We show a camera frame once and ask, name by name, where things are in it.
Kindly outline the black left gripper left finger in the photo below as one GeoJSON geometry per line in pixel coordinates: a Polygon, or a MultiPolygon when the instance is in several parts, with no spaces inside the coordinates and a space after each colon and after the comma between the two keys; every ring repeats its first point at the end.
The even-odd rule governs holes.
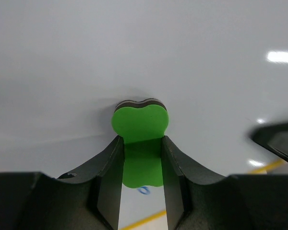
{"type": "Polygon", "coordinates": [[[61,175],[0,172],[0,230],[116,230],[124,164],[121,137],[61,175]]]}

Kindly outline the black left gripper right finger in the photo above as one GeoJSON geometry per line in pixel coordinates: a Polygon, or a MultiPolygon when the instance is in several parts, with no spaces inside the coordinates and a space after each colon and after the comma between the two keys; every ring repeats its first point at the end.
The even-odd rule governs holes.
{"type": "Polygon", "coordinates": [[[288,175],[222,176],[161,140],[168,228],[288,230],[288,175]]]}

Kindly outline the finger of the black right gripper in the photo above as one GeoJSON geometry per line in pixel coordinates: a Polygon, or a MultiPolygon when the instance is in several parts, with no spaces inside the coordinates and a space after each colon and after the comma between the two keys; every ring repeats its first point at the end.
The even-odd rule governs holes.
{"type": "Polygon", "coordinates": [[[288,121],[257,126],[251,130],[250,139],[288,162],[288,121]]]}

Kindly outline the green whiteboard eraser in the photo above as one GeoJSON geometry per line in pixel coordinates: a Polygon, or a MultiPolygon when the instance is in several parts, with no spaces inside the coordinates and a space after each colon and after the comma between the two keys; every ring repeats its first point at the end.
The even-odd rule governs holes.
{"type": "Polygon", "coordinates": [[[169,124],[164,104],[148,98],[120,102],[111,125],[123,139],[124,167],[122,183],[128,188],[163,185],[161,139],[169,124]]]}

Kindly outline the yellow framed whiteboard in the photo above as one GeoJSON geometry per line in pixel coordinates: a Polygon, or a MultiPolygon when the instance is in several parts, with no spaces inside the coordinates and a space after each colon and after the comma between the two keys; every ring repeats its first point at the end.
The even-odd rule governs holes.
{"type": "MultiPolygon", "coordinates": [[[[250,132],[288,121],[288,0],[0,0],[0,173],[59,178],[119,137],[120,102],[148,98],[202,166],[276,174],[250,132]]],[[[161,202],[164,184],[122,183],[128,219],[161,202]]]]}

